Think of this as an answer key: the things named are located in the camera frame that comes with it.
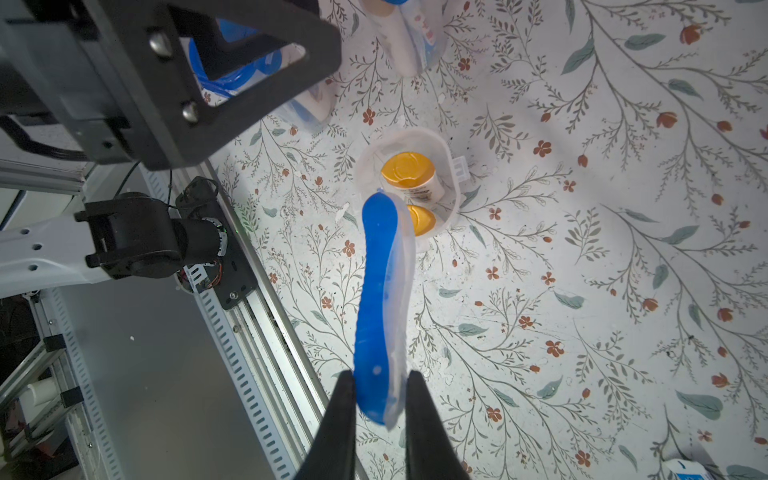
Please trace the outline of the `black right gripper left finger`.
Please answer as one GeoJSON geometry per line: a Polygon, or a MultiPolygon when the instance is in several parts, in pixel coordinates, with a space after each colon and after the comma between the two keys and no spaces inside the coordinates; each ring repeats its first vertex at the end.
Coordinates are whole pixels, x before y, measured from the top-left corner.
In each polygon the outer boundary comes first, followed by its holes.
{"type": "Polygon", "coordinates": [[[319,429],[294,479],[355,478],[356,387],[353,372],[340,373],[319,429]]]}

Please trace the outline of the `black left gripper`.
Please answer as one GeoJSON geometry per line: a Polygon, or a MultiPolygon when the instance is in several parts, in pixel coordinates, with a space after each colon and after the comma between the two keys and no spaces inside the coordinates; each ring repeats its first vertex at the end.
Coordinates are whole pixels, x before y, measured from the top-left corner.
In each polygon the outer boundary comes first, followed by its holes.
{"type": "Polygon", "coordinates": [[[338,70],[342,37],[318,10],[314,1],[4,1],[1,129],[21,150],[55,160],[197,165],[338,70]],[[286,45],[304,54],[212,107],[184,38],[211,80],[286,45]],[[136,108],[128,117],[100,43],[136,108]],[[148,130],[137,152],[131,124],[148,130]]]}

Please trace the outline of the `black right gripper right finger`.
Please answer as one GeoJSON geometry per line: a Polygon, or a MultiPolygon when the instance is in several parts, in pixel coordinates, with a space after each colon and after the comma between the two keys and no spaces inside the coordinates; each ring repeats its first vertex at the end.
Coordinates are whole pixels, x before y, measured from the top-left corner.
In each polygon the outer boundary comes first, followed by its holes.
{"type": "Polygon", "coordinates": [[[406,385],[406,478],[469,479],[443,427],[424,376],[412,370],[406,385]]]}

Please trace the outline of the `yellow cap bottle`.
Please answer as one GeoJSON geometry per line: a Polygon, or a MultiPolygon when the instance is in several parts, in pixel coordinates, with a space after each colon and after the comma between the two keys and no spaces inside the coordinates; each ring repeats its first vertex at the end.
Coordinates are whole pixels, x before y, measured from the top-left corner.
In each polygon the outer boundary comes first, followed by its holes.
{"type": "Polygon", "coordinates": [[[445,195],[434,163],[420,153],[403,152],[391,157],[381,168],[381,176],[413,201],[434,204],[445,195]]]}
{"type": "Polygon", "coordinates": [[[407,208],[411,215],[416,237],[424,236],[438,226],[437,217],[431,210],[418,205],[408,205],[407,208]]]}

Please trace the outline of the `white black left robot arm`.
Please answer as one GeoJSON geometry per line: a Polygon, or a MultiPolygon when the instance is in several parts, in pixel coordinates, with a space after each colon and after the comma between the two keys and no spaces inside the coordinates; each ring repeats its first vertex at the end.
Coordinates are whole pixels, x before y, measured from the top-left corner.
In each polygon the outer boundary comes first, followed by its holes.
{"type": "MultiPolygon", "coordinates": [[[[1,129],[60,161],[193,167],[334,73],[341,35],[315,1],[5,1],[1,129]]],[[[207,209],[118,191],[1,235],[5,297],[220,265],[207,209]]]]}

